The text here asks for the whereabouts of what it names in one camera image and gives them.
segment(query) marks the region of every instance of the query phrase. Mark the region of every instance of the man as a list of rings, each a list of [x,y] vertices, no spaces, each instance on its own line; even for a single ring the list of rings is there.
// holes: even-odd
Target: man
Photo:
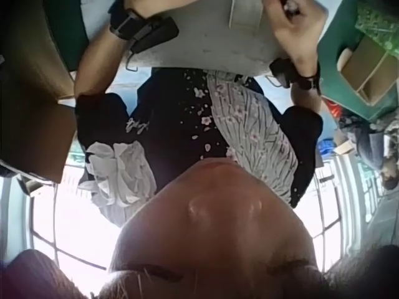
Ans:
[[[348,110],[344,111],[339,126],[355,144],[362,161],[381,174],[382,186],[394,190],[399,185],[397,143],[383,130],[372,129],[370,122]]]

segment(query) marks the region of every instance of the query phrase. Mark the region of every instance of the wristwatch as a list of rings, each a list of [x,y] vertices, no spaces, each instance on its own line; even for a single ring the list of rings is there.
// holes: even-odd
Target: wristwatch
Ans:
[[[299,74],[295,65],[290,59],[277,59],[270,65],[270,70],[282,87],[291,88],[291,85],[296,83],[300,89],[316,90],[321,95],[320,78],[321,68],[317,64],[317,73],[311,77],[303,77]]]
[[[320,89],[320,77],[321,77],[321,68],[320,64],[317,63],[317,73],[311,77],[303,77],[299,75],[298,71],[295,71],[295,77],[292,79],[292,83],[298,84],[300,89],[303,90],[316,90],[319,95],[322,95]]]
[[[125,9],[123,0],[116,0],[108,13],[111,15],[110,32],[123,40],[134,39],[150,22],[133,9]]]

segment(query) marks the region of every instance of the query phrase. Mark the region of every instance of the wall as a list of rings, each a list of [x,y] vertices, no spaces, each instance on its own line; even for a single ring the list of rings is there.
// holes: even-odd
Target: wall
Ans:
[[[27,248],[27,197],[17,179],[4,182],[1,197],[1,261],[9,263]]]

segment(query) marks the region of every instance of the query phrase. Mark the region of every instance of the hair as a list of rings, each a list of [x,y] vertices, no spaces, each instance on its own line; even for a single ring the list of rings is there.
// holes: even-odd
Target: hair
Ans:
[[[394,190],[398,187],[399,185],[399,176],[397,175],[396,177],[383,177],[382,179],[382,186],[384,187],[385,190],[391,191]]]
[[[12,178],[13,176],[16,176],[16,175],[17,174],[14,171],[0,165],[0,177],[1,178]]]
[[[290,265],[283,268],[285,270],[282,272],[285,273],[281,284],[282,290],[277,298],[398,298],[399,247],[396,245],[369,249],[354,257],[345,257],[323,275],[310,267],[298,273],[295,273],[296,268]],[[125,282],[129,282],[129,277],[133,274],[126,271],[122,275],[123,279],[105,286],[99,296],[92,298],[128,299]],[[87,299],[48,257],[35,250],[21,253],[4,270],[2,280],[5,298]],[[21,286],[21,284],[22,288],[9,288],[10,285]],[[256,293],[234,297],[234,299],[262,298],[264,297],[261,285]]]

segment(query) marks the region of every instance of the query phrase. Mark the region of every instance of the cardboard box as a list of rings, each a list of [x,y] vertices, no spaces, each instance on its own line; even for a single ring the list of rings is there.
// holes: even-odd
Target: cardboard box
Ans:
[[[20,0],[10,12],[4,40],[7,66],[22,81],[53,101],[74,95],[74,81],[48,28],[42,0]]]
[[[76,131],[74,109],[9,77],[0,94],[0,159],[40,181],[60,183]]]
[[[399,78],[399,60],[365,36],[341,74],[367,105],[374,106]]]

